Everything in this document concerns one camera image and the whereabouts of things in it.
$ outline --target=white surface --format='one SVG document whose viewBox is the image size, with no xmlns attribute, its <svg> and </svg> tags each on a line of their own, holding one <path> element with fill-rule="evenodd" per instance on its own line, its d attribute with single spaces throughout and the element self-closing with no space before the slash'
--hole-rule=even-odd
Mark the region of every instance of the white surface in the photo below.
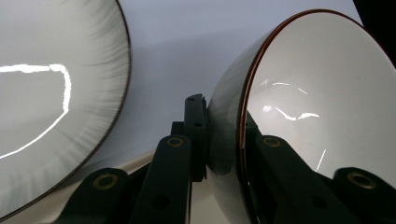
<svg viewBox="0 0 396 224">
<path fill-rule="evenodd" d="M 313 13 L 264 52 L 247 110 L 262 134 L 284 138 L 329 178 L 357 167 L 396 187 L 396 70 L 355 22 Z"/>
<path fill-rule="evenodd" d="M 320 7 L 360 21 L 352 0 L 122 0 L 120 4 L 133 44 L 126 104 L 107 140 L 67 185 L 154 149 L 170 133 L 172 121 L 183 120 L 186 97 L 202 93 L 210 98 L 232 61 L 291 15 Z"/>
<path fill-rule="evenodd" d="M 0 21 L 1 218 L 64 180 L 106 136 L 130 60 L 115 1 L 1 1 Z"/>
</svg>

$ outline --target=round hole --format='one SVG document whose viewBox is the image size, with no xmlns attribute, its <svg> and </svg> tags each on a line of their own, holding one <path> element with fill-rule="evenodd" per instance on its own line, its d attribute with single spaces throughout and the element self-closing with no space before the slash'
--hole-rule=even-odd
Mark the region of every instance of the round hole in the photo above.
<svg viewBox="0 0 396 224">
<path fill-rule="evenodd" d="M 166 141 L 166 144 L 170 147 L 180 147 L 183 145 L 183 139 L 181 138 L 169 138 L 168 141 Z"/>
<path fill-rule="evenodd" d="M 167 196 L 161 195 L 152 201 L 152 206 L 156 209 L 164 209 L 168 207 L 170 203 L 171 200 Z"/>
<path fill-rule="evenodd" d="M 269 147 L 280 147 L 280 142 L 276 138 L 266 137 L 264 138 L 263 142 Z"/>
<path fill-rule="evenodd" d="M 93 187 L 99 190 L 111 189 L 117 184 L 118 180 L 119 178 L 116 175 L 102 174 L 93 181 Z"/>
<path fill-rule="evenodd" d="M 322 197 L 319 197 L 317 195 L 312 197 L 312 205 L 314 205 L 316 208 L 320 208 L 320 209 L 327 208 L 326 200 L 324 200 Z"/>
<path fill-rule="evenodd" d="M 358 172 L 351 172 L 347 175 L 347 178 L 350 182 L 354 183 L 355 185 L 363 188 L 363 189 L 375 189 L 376 182 L 368 177 L 367 175 L 363 175 Z"/>
</svg>

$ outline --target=metal screw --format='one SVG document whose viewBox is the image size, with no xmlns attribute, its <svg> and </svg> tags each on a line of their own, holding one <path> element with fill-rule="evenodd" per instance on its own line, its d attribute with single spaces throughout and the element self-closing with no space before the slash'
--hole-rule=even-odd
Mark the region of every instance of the metal screw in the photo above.
<svg viewBox="0 0 396 224">
<path fill-rule="evenodd" d="M 280 147 L 280 142 L 276 138 L 266 137 L 262 141 L 269 147 Z"/>
<path fill-rule="evenodd" d="M 99 190 L 111 189 L 117 184 L 118 180 L 119 178 L 116 175 L 102 174 L 93 181 L 93 187 Z"/>
<path fill-rule="evenodd" d="M 376 182 L 368 177 L 367 175 L 363 175 L 358 172 L 351 172 L 347 175 L 347 178 L 350 182 L 354 183 L 355 185 L 363 188 L 363 189 L 375 189 Z"/>
<path fill-rule="evenodd" d="M 181 147 L 183 143 L 183 139 L 181 138 L 169 138 L 168 141 L 166 141 L 169 147 Z"/>
</svg>

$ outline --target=glossy glaze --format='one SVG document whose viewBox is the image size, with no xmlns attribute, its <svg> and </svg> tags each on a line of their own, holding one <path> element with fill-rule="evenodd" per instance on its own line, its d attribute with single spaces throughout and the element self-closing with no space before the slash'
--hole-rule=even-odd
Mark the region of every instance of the glossy glaze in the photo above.
<svg viewBox="0 0 396 224">
<path fill-rule="evenodd" d="M 255 221 L 244 160 L 247 111 L 263 134 L 285 138 L 314 171 L 332 176 L 356 166 L 396 186 L 395 87 L 383 50 L 333 11 L 297 14 L 253 44 L 208 109 L 211 182 L 230 221 L 249 222 L 247 213 Z"/>
<path fill-rule="evenodd" d="M 117 1 L 4 1 L 0 20 L 1 220 L 98 148 L 131 61 Z"/>
</svg>

